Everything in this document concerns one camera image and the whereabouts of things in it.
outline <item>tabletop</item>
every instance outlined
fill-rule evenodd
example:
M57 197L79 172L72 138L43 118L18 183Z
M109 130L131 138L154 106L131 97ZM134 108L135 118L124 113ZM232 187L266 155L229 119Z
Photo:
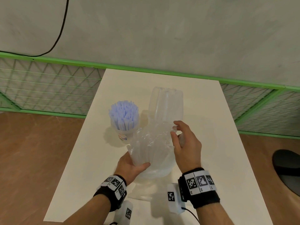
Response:
M139 107L141 125L155 86L183 91L184 117L202 143L202 166L209 170L221 204L235 225L272 225L238 131L218 81L107 69L81 128L44 221L63 222L88 200L99 184L113 173L126 145L110 126L108 110L119 100ZM181 175L177 165L161 183L174 183ZM128 186L133 203L130 224L197 224L184 212L172 214L167 196L151 190L149 201L137 200L142 184ZM191 204L188 209L196 213ZM112 222L113 212L107 217Z

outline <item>hand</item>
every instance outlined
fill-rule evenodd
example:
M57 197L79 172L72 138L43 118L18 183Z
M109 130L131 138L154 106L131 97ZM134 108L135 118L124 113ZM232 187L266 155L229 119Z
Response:
M149 162L140 166L134 166L129 152L126 152L125 155L120 158L114 175L121 175L126 180L128 186L135 180L137 175L146 170L149 166Z
M180 171L185 173L201 167L201 142L183 121L174 121L174 124L177 125L177 130L181 131L185 138L185 144L181 147L178 136L175 132L171 132L175 160Z

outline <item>white wall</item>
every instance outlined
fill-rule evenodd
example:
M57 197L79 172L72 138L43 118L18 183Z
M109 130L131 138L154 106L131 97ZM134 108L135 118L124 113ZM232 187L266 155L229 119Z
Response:
M66 0L1 0L0 50L47 51ZM47 56L300 86L300 0L70 0Z

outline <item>black electrical wire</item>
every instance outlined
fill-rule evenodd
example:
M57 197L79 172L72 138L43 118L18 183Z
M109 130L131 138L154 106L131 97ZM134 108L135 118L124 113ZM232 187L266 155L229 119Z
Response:
M66 3L66 10L65 10L65 14L64 14L64 19L62 21L62 28L60 29L60 33L58 35L58 38L56 39L56 41L55 41L54 45L51 47L51 49L48 50L47 52L42 53L40 55L24 55L24 54L18 54L18 53L13 53L13 52L8 52L8 51L2 51L2 50L0 50L0 52L2 52L2 53L8 53L8 54L14 54L14 55L20 55L20 56L26 56L26 57L40 57L40 56L43 56L43 55L51 52L53 50L53 48L56 46L56 44L58 43L58 40L60 39L60 36L62 35L62 31L64 29L65 21L66 21L66 17L67 17L68 7L69 7L69 0L67 0L67 3Z
M181 207L181 209L183 209L183 210L187 210L188 212L190 212L190 213L192 213L192 215L196 218L196 220L198 221L198 223L200 224L200 222L199 222L199 220L198 220L198 218L194 215L194 213L193 212L191 212L190 210L188 210L187 208L184 208L184 207Z

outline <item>green metal fence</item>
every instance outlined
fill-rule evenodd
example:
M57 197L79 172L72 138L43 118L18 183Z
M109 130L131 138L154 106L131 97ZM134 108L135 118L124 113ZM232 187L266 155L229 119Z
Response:
M240 133L300 139L300 87L0 53L0 111L85 118L106 68L218 80Z

